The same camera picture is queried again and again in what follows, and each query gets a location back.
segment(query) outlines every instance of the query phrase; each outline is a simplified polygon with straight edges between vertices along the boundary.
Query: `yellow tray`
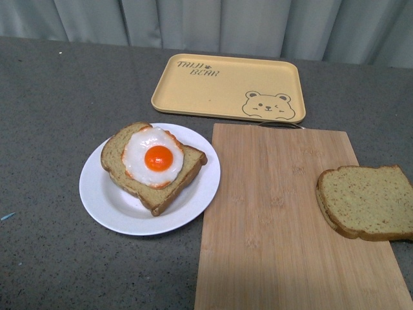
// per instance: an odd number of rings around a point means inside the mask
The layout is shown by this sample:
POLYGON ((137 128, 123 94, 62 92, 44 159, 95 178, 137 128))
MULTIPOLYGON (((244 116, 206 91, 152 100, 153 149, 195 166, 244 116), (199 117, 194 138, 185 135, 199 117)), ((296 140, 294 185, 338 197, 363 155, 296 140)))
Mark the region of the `yellow tray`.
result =
POLYGON ((152 96, 161 112, 299 123, 305 106, 297 67, 285 61, 177 54, 152 96))

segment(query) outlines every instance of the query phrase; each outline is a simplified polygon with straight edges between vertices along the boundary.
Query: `bear illustration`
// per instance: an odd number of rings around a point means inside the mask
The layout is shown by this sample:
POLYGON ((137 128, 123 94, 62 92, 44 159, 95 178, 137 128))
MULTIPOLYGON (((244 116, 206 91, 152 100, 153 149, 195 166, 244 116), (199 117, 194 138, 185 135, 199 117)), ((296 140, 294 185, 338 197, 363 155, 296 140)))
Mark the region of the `bear illustration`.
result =
POLYGON ((251 90, 245 96, 248 98, 243 105, 243 112, 248 116, 258 116, 266 119, 292 119, 296 115, 290 106, 291 98, 286 94, 261 95, 251 90))

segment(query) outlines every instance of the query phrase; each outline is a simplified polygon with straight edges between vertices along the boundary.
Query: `bread slice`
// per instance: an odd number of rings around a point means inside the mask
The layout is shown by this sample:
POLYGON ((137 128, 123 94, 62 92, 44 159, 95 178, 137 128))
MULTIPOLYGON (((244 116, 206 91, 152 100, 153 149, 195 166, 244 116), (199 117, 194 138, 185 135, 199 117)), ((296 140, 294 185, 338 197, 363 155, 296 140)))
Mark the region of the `bread slice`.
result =
POLYGON ((103 147, 101 164, 109 172, 112 181, 132 196, 139 198, 153 216, 159 216, 176 199, 181 191, 198 175, 201 167, 207 164, 206 154, 194 147, 182 144, 183 167, 177 178, 163 189, 152 189, 126 175, 126 167, 121 156, 130 137, 139 129, 150 126, 138 122, 130 124, 112 136, 103 147))
POLYGON ((346 238, 413 240, 413 186, 398 165, 326 170, 316 196, 328 224, 346 238))

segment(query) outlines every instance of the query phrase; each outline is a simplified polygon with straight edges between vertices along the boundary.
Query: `white curtain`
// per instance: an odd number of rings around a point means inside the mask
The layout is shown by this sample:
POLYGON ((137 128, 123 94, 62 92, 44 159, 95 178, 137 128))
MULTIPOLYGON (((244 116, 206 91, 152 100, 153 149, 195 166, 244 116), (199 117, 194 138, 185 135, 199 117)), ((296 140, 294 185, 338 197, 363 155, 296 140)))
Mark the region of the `white curtain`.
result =
POLYGON ((413 68, 413 0, 2 0, 0 35, 413 68))

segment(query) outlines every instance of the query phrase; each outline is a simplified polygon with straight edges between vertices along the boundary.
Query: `wooden cutting board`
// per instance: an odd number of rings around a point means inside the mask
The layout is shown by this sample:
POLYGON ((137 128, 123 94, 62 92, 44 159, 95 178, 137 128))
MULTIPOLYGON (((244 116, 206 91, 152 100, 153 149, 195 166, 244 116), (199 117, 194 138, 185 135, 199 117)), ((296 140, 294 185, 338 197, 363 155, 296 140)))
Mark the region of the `wooden cutting board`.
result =
POLYGON ((212 144, 196 309, 413 309, 390 243, 344 238, 319 210, 321 172, 358 165, 345 132, 215 124, 212 144))

